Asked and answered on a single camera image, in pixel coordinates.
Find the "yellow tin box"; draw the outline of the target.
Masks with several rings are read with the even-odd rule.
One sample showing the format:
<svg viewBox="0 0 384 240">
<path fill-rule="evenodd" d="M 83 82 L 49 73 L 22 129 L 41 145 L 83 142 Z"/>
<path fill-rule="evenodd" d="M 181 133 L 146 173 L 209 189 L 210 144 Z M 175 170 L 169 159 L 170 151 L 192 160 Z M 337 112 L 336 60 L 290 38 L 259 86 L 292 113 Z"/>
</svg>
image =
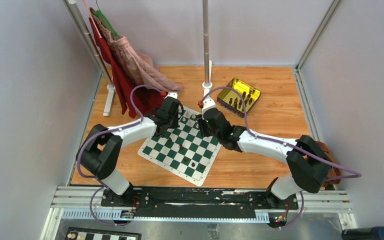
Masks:
<svg viewBox="0 0 384 240">
<path fill-rule="evenodd" d="M 262 96 L 260 90 L 236 77 L 226 87 L 217 95 L 216 102 L 241 119 Z"/>
</svg>

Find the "pink cloth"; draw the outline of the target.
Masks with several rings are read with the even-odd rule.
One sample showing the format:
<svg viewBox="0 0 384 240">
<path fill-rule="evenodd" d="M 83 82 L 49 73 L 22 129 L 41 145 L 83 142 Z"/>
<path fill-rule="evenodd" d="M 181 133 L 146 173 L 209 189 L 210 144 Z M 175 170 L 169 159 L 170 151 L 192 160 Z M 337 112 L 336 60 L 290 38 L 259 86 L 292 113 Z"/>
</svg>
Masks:
<svg viewBox="0 0 384 240">
<path fill-rule="evenodd" d="M 92 25 L 96 26 L 95 18 L 91 17 L 93 19 Z M 121 38 L 116 39 L 109 30 L 99 25 L 96 27 L 109 46 L 111 54 L 115 57 L 118 65 L 136 85 L 145 84 L 166 92 L 181 92 L 184 90 L 182 84 L 172 81 L 161 73 L 159 66 L 154 63 L 150 56 L 135 51 L 126 36 L 117 32 L 121 35 Z"/>
</svg>

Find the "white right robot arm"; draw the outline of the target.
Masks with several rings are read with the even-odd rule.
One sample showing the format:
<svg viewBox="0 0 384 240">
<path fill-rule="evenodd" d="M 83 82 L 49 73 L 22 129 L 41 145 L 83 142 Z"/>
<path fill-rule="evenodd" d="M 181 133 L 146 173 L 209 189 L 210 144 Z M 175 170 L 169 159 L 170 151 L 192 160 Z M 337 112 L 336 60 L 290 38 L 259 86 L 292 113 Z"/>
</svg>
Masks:
<svg viewBox="0 0 384 240">
<path fill-rule="evenodd" d="M 225 149 L 267 156 L 288 165 L 290 172 L 276 177 L 266 189 L 264 201 L 272 209 L 301 191 L 318 193 L 332 169 L 331 159 L 308 135 L 299 139 L 257 135 L 244 126 L 230 124 L 217 108 L 196 118 L 201 135 L 215 137 Z"/>
</svg>

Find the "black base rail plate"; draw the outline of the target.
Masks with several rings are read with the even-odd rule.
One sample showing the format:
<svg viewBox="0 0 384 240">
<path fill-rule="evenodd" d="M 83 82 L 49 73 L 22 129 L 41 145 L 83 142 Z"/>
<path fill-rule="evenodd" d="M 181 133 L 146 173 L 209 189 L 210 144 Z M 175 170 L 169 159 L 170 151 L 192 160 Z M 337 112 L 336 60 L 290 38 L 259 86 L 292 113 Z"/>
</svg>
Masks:
<svg viewBox="0 0 384 240">
<path fill-rule="evenodd" d="M 137 186 L 118 196 L 103 192 L 103 207 L 138 207 L 138 217 L 250 219 L 257 210 L 297 210 L 296 195 L 274 200 L 264 189 Z"/>
</svg>

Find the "metal rack pole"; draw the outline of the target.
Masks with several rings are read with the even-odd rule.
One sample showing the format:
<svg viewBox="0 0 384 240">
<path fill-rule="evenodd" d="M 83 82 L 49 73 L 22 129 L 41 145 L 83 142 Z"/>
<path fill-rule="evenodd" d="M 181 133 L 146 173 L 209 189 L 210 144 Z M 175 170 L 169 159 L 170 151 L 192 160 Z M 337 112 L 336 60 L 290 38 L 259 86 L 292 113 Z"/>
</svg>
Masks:
<svg viewBox="0 0 384 240">
<path fill-rule="evenodd" d="M 203 57 L 204 57 L 204 82 L 202 83 L 203 99 L 200 101 L 200 107 L 202 113 L 204 113 L 206 106 L 206 98 L 209 96 L 209 92 L 213 87 L 211 81 L 212 64 L 210 60 L 209 50 L 209 1 L 202 0 L 202 19 L 203 19 Z"/>
<path fill-rule="evenodd" d="M 113 78 L 110 76 L 108 69 L 104 63 L 104 60 L 95 44 L 93 35 L 89 31 L 89 28 L 83 18 L 83 15 L 78 6 L 78 1 L 62 0 L 62 2 L 65 5 L 74 25 L 76 26 L 77 31 L 79 32 L 87 50 L 92 56 L 94 62 L 99 67 L 99 70 L 101 71 L 101 75 L 106 78 L 107 96 L 106 96 L 106 102 L 103 109 L 103 116 L 108 117 L 111 115 L 112 106 L 114 103 L 114 97 L 116 95 L 116 88 L 113 83 Z"/>
</svg>

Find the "left metal rack pole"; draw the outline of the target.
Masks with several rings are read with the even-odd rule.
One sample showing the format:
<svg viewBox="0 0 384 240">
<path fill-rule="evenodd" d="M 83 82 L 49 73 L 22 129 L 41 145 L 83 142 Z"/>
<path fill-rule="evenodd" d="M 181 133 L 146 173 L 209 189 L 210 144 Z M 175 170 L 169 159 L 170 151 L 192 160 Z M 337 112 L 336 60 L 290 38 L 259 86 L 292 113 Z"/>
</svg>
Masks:
<svg viewBox="0 0 384 240">
<path fill-rule="evenodd" d="M 65 5 L 74 25 L 76 26 L 77 31 L 79 32 L 87 50 L 92 56 L 94 62 L 99 67 L 99 70 L 101 71 L 101 75 L 106 78 L 107 96 L 106 96 L 106 102 L 103 109 L 103 116 L 108 117 L 111 115 L 112 106 L 114 103 L 114 97 L 116 95 L 116 88 L 113 83 L 113 78 L 110 76 L 108 69 L 104 63 L 104 60 L 95 44 L 93 35 L 89 31 L 89 28 L 83 18 L 83 15 L 78 6 L 78 1 L 62 0 L 62 2 Z"/>
</svg>

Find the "red cloth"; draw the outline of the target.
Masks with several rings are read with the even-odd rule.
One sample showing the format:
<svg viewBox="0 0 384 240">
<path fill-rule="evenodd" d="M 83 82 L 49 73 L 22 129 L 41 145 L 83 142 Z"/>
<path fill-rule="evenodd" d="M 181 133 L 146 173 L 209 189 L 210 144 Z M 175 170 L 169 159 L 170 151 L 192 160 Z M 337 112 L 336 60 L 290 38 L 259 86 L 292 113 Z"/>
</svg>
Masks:
<svg viewBox="0 0 384 240">
<path fill-rule="evenodd" d="M 159 107 L 163 102 L 163 97 L 157 90 L 150 87 L 138 88 L 133 92 L 133 100 L 130 100 L 130 95 L 133 89 L 139 85 L 135 84 L 118 65 L 115 57 L 112 56 L 108 44 L 100 35 L 100 31 L 93 25 L 94 21 L 92 17 L 89 17 L 89 22 L 92 27 L 96 44 L 101 50 L 102 57 L 106 63 L 111 66 L 113 83 L 121 104 L 122 113 L 125 114 L 128 112 L 128 115 L 131 118 L 135 118 L 137 116 L 137 111 L 133 105 L 136 105 L 138 110 L 143 114 L 147 114 L 152 109 Z"/>
</svg>

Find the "centre metal rack pole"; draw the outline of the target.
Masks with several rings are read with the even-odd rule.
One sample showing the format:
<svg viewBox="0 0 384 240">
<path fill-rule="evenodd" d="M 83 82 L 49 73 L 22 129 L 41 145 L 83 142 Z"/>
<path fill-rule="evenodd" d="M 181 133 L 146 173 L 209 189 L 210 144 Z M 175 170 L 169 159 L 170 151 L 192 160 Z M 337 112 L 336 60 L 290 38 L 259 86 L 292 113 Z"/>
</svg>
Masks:
<svg viewBox="0 0 384 240">
<path fill-rule="evenodd" d="M 212 64 L 210 60 L 209 50 L 209 1 L 202 0 L 202 19 L 203 19 L 203 57 L 204 57 L 204 82 L 202 83 L 203 99 L 200 101 L 200 107 L 202 113 L 204 113 L 206 106 L 206 98 L 209 96 L 209 92 L 213 87 L 211 81 Z"/>
</svg>

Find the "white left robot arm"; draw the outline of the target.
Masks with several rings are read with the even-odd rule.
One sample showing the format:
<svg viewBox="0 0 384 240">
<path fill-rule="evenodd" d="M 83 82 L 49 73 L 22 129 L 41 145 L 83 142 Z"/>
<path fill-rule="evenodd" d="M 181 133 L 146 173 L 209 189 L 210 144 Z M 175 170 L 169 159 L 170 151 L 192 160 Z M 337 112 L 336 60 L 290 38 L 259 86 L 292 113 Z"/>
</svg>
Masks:
<svg viewBox="0 0 384 240">
<path fill-rule="evenodd" d="M 77 166 L 84 167 L 109 188 L 120 206 L 129 206 L 133 201 L 133 185 L 116 168 L 120 151 L 139 140 L 159 137 L 169 129 L 178 128 L 182 107 L 177 93 L 169 92 L 162 105 L 142 119 L 110 128 L 95 125 L 76 155 Z"/>
</svg>

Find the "green white chess mat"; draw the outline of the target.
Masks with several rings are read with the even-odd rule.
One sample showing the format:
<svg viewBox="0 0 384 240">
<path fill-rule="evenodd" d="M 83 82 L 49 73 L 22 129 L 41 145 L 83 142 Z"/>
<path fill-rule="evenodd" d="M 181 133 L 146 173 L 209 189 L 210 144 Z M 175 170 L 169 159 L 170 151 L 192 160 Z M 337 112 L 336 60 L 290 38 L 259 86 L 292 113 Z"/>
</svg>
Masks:
<svg viewBox="0 0 384 240">
<path fill-rule="evenodd" d="M 179 110 L 179 127 L 162 136 L 147 138 L 137 154 L 184 180 L 201 187 L 222 145 L 215 137 L 201 135 L 199 112 L 184 107 Z"/>
</svg>

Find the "green cloth on hanger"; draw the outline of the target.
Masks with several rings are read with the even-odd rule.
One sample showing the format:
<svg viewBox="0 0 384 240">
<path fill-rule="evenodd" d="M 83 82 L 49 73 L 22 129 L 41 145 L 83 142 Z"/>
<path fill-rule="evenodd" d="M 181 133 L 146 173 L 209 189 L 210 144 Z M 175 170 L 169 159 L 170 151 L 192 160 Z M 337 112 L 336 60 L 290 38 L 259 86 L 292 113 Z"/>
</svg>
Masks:
<svg viewBox="0 0 384 240">
<path fill-rule="evenodd" d="M 93 9 L 92 7 L 89 9 L 89 13 L 95 18 L 94 23 L 96 26 L 100 26 L 110 31 L 110 33 L 118 40 L 121 38 L 121 35 L 117 33 L 117 31 L 113 28 L 110 21 L 104 15 L 104 13 L 98 9 Z"/>
</svg>

